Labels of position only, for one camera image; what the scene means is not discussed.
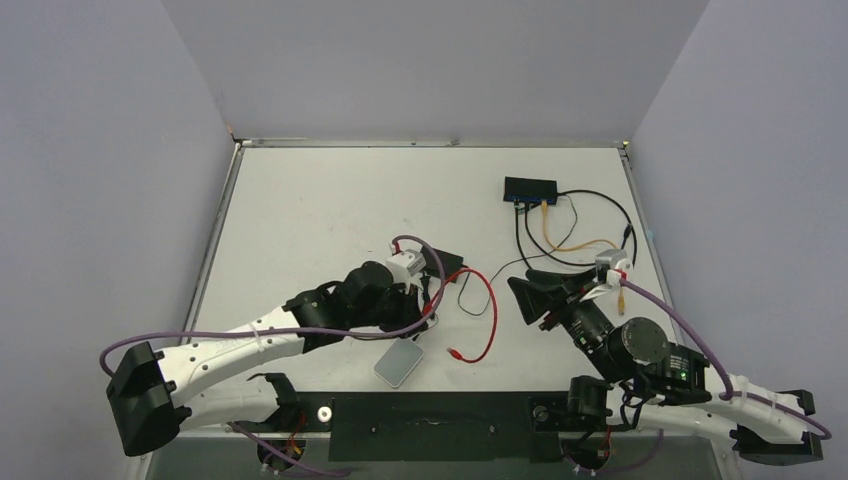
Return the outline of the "white square network box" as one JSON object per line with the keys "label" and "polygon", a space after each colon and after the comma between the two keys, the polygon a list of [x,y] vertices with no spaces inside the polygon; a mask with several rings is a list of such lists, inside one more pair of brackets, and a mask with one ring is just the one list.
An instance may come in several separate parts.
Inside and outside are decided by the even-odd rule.
{"label": "white square network box", "polygon": [[375,375],[393,389],[399,388],[424,357],[423,348],[410,339],[396,340],[374,366]]}

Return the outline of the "black ribbed network switch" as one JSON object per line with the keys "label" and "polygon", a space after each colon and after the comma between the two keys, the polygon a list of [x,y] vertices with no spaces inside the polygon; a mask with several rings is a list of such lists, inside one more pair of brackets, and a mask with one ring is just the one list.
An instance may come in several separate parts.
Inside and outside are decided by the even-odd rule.
{"label": "black ribbed network switch", "polygon": [[549,205],[555,205],[558,198],[555,180],[510,176],[504,178],[503,200],[505,202],[531,204],[547,202]]}

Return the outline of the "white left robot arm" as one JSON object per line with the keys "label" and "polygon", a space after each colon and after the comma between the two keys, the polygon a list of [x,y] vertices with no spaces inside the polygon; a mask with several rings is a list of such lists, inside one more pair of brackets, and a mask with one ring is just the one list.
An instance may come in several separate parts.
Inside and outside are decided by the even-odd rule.
{"label": "white left robot arm", "polygon": [[[342,280],[303,291],[240,327],[225,332],[180,332],[182,344],[155,349],[154,335],[106,348],[100,365],[109,376],[106,397],[123,453],[138,457],[162,448],[183,430],[230,420],[291,427],[298,402],[287,380],[273,374],[235,395],[216,385],[279,358],[333,345],[346,337],[391,339],[421,330],[433,315],[413,281],[424,261],[401,253],[367,261]],[[125,351],[115,369],[112,349]]]}

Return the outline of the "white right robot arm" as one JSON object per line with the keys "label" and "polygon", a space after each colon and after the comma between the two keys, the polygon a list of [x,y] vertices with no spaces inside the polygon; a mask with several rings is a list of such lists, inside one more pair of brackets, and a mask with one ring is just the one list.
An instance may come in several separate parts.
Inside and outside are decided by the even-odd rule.
{"label": "white right robot arm", "polygon": [[732,375],[706,348],[672,342],[650,318],[614,324],[597,301],[631,288],[623,269],[598,267],[580,274],[530,270],[507,284],[526,324],[542,331],[563,328],[597,372],[571,381],[564,413],[576,427],[607,424],[690,432],[761,465],[823,459],[823,443],[830,435],[812,419],[811,392],[775,392]]}

